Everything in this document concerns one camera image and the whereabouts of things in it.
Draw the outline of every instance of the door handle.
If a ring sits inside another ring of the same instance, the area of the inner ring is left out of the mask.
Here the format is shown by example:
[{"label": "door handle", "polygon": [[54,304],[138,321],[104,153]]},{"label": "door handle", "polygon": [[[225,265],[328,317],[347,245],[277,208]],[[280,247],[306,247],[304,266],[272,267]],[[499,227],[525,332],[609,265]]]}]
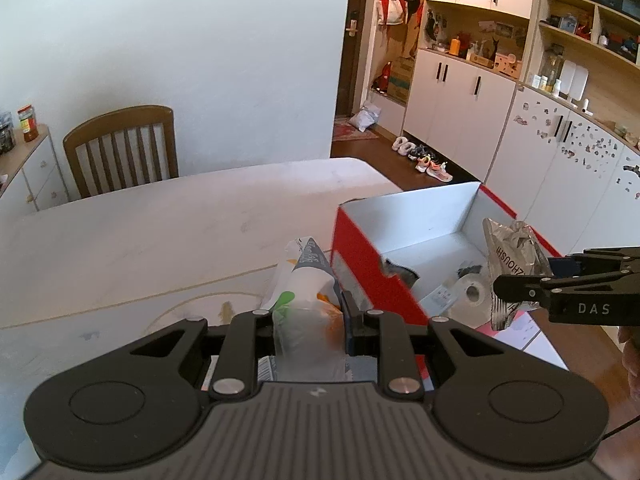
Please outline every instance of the door handle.
[{"label": "door handle", "polygon": [[554,133],[554,137],[558,136],[558,132],[560,131],[560,126],[562,125],[562,121],[564,121],[564,115],[560,116],[560,120],[558,121],[558,126],[556,126],[556,132]]},{"label": "door handle", "polygon": [[349,26],[349,28],[345,28],[344,31],[348,32],[349,36],[353,38],[358,31],[358,20],[351,20],[351,25]]},{"label": "door handle", "polygon": [[564,134],[564,139],[562,139],[562,142],[566,142],[567,137],[569,136],[569,132],[571,131],[571,127],[574,125],[573,121],[569,121],[569,127],[566,129],[566,133]]}]

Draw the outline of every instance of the white table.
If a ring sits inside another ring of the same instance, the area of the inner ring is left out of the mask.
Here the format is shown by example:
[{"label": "white table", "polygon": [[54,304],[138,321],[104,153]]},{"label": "white table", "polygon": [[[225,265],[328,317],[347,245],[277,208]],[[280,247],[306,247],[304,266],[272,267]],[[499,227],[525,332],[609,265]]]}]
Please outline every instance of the white table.
[{"label": "white table", "polygon": [[229,294],[250,308],[288,241],[310,235],[328,250],[340,203],[398,191],[352,158],[270,164],[73,202],[3,231],[0,480],[37,463],[22,406],[46,377],[140,337],[168,310]]}]

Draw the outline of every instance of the wooden chair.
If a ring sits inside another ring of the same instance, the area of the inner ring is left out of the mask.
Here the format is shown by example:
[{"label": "wooden chair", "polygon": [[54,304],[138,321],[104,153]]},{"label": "wooden chair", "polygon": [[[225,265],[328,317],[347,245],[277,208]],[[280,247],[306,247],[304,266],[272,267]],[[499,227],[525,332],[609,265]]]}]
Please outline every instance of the wooden chair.
[{"label": "wooden chair", "polygon": [[174,111],[165,106],[94,117],[62,144],[82,198],[178,176]]}]

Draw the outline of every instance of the jar with red lid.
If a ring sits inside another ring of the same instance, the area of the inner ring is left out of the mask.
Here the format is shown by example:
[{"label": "jar with red lid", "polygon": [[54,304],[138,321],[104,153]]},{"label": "jar with red lid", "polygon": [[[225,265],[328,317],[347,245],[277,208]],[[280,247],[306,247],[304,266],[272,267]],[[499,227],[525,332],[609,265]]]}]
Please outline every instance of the jar with red lid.
[{"label": "jar with red lid", "polygon": [[24,142],[31,142],[38,137],[38,126],[36,125],[36,111],[33,106],[26,105],[18,110],[20,127],[24,134]]}]

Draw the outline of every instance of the red rug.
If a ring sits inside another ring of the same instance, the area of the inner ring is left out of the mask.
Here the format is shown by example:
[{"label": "red rug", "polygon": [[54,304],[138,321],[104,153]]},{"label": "red rug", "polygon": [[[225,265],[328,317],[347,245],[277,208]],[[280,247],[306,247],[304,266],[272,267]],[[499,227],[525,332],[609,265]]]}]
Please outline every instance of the red rug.
[{"label": "red rug", "polygon": [[377,139],[378,136],[370,130],[361,132],[349,124],[349,119],[336,119],[334,122],[334,137],[332,140],[363,140]]}]

